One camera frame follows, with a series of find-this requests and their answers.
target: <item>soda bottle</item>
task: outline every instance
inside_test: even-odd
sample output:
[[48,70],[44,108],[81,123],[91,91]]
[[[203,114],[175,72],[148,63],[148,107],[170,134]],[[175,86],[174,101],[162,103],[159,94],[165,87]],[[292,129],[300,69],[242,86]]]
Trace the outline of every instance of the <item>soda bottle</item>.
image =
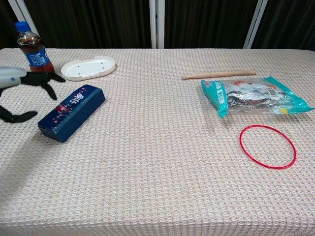
[[31,71],[54,72],[54,66],[47,56],[40,36],[31,31],[31,28],[26,21],[15,23],[15,27],[20,33],[17,43],[29,61]]

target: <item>background curtain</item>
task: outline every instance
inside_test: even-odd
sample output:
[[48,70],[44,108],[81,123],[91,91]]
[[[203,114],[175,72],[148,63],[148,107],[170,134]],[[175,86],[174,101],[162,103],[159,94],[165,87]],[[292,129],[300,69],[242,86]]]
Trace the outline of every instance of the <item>background curtain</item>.
[[165,0],[166,48],[243,48],[257,0]]
[[47,48],[150,48],[148,0],[25,0]]
[[315,0],[268,0],[252,48],[315,51]]
[[18,33],[15,29],[17,18],[7,0],[0,1],[0,49],[16,48]]

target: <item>red ring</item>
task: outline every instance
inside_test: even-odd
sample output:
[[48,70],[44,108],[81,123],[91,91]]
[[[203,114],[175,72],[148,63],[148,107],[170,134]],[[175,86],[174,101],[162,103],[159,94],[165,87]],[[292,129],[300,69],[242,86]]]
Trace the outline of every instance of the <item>red ring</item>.
[[[250,128],[253,128],[253,127],[262,127],[262,128],[267,128],[267,129],[271,129],[273,131],[276,131],[277,133],[281,134],[282,136],[285,137],[285,139],[291,144],[292,148],[293,148],[293,152],[294,152],[294,158],[293,160],[287,164],[286,166],[268,166],[264,163],[261,163],[260,161],[257,161],[255,158],[253,158],[244,148],[243,146],[243,143],[242,143],[242,136],[244,134],[244,132]],[[250,126],[247,126],[245,129],[242,130],[241,134],[240,134],[240,145],[241,145],[241,148],[243,149],[243,151],[245,152],[245,154],[251,159],[253,160],[254,162],[256,162],[257,164],[261,165],[261,166],[264,166],[264,167],[267,167],[267,168],[270,168],[270,169],[277,169],[277,170],[281,170],[281,169],[285,169],[285,168],[288,168],[290,166],[292,166],[296,160],[296,149],[295,149],[295,146],[293,144],[293,142],[284,134],[282,133],[281,131],[273,128],[273,127],[270,127],[270,126],[267,126],[267,125],[262,125],[262,124],[253,124],[253,125],[250,125]]]

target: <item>white plastic tray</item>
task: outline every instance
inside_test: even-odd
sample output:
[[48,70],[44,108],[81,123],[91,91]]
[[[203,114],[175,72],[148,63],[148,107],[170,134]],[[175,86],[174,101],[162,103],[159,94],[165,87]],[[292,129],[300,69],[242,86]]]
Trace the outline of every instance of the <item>white plastic tray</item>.
[[61,73],[68,80],[80,81],[108,75],[114,68],[114,59],[100,56],[90,60],[73,60],[68,62],[61,68]]

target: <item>snack bag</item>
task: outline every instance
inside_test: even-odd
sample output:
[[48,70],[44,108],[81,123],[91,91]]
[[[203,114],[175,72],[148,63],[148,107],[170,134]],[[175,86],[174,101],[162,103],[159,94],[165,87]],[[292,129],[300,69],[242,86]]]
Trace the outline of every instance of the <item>snack bag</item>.
[[227,113],[296,114],[314,109],[272,76],[248,80],[202,80],[201,85],[221,118]]

